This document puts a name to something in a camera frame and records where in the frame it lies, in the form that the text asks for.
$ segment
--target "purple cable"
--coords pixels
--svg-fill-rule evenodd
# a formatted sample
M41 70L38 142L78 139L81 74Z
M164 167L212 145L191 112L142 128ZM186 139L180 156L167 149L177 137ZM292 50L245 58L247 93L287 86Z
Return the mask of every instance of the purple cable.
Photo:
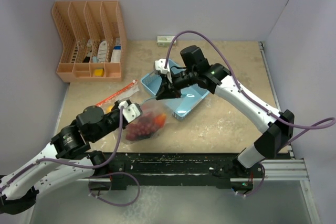
M238 82L238 79L236 78L236 75L231 67L231 65L229 64L229 62L227 61L227 59L224 57L224 55L220 52L220 50L215 46L215 44L213 44L213 42L211 40L209 40L207 37L205 37L203 34L197 32L197 31L192 31L192 30L186 30L186 31L182 31L180 33L178 33L174 38L173 40L171 41L169 47L168 47L168 51L167 51L167 56L166 56L166 63L164 65L164 67L166 68L167 67L167 64L168 64L168 60L169 60L169 55L170 55L170 52L172 50L172 47L173 47L173 44L174 44L174 41L176 41L176 39L182 35L182 34L187 34L187 33L190 33L190 34L197 34L199 35L200 37L204 38L215 50L216 52L220 55L220 57L224 60L226 66L229 68L230 72L231 72L231 76L232 76L232 79L234 81L234 83L237 85L237 88L240 90L240 92L250 101L252 102L254 105L258 106L259 108L261 108L262 110L264 110L265 112L267 112L269 115L271 115L273 118L277 119L278 121L280 121L281 123L287 125L287 126L290 126L290 127L294 127L294 128L298 128L298 129L304 129L304 131L300 132L298 134L298 136L294 137L290 142L293 142L295 139L297 139L298 137L302 136L303 134L305 134L307 131L309 130L320 130L320 129L325 129L325 128L328 128L328 127L331 127L333 126L335 123L336 123L336 119L334 117L330 117L330 118L326 118L326 119L323 119L321 121L318 121L316 122L315 124L311 125L311 126L304 126L304 125L298 125L298 124L292 124L292 123L289 123L289 122L286 122L285 120L281 119L280 117L276 116L275 114L273 114L271 111L269 111L266 107L262 106L260 103L258 103L257 101L253 100L241 87L240 87L240 84ZM324 123L324 122L327 122L327 121L330 121L329 123L327 124L324 124L324 125L321 125L321 126L318 126L320 125L321 123Z
M108 200L105 200L105 199L97 196L96 194L94 194L89 187L90 195L94 196L98 200L101 200L101 201L103 201L107 204L110 204L112 206L115 206L115 207L126 207L126 206L129 206L129 205L133 204L134 202L136 202L136 200L138 199L138 197L140 195L140 184L139 184L139 181L132 174L124 173L124 172L115 172L115 173L108 173L108 174L99 175L99 176L91 176L90 178L102 178L102 177L107 177L107 176L111 176L111 175L121 175L121 174L131 177L138 186L138 193L136 194L136 197L132 201L130 201L128 203L125 203L125 204L112 203L112 202L110 202Z
M261 179L259 185L256 187L256 189L253 189L253 190L252 190L250 193L248 193L248 194L237 194L237 195L241 195L241 196L243 196L243 197L247 197L247 196L251 196L251 195L255 194L257 191L260 190L262 184L264 183L266 172L265 172L265 167L263 166L263 164L262 164L261 162L259 162L259 165L261 166L261 170L262 170L262 172L263 172L263 177L262 177L262 179Z
M17 174L15 174L12 178L10 178L9 181L7 181L7 185L10 185L14 180L16 180L19 176L21 176L23 173L25 173L25 172L28 171L29 169L31 169L33 166L35 166L35 164L27 165L25 168L23 168L22 170L20 170ZM0 188L0 194L2 193L2 191L3 191L6 187L7 187L7 186L3 186L2 188Z
M114 151L112 152L111 156L102 164L100 165L92 165L92 166L86 166L86 165L79 165L79 164L74 164L74 163L69 163L67 161L61 161L61 160L57 160L57 159L53 159L53 158L41 158L38 159L36 162L40 163L40 162L45 162L45 161L50 161L50 162L54 162L54 163L58 163L58 164L62 164L62 165L68 165L68 166L73 166L73 167L77 167L77 168L82 168L82 169L98 169L100 167L103 167L107 164L110 163L110 161L115 157L120 141L121 141L121 132L122 132L122 111L123 111L123 106L120 107L120 116L119 116L119 133L118 133L118 138L117 138L117 143L116 146L114 148ZM22 170L20 170L17 174L15 174L8 182L7 184L10 185L14 180L16 180L19 176L21 176L23 173L25 173L26 171L28 171L29 169L31 169L32 167L34 167L36 165L36 163L34 164L29 164L27 165L25 168L23 168ZM3 186L2 188L0 188L0 193L6 188L6 186Z

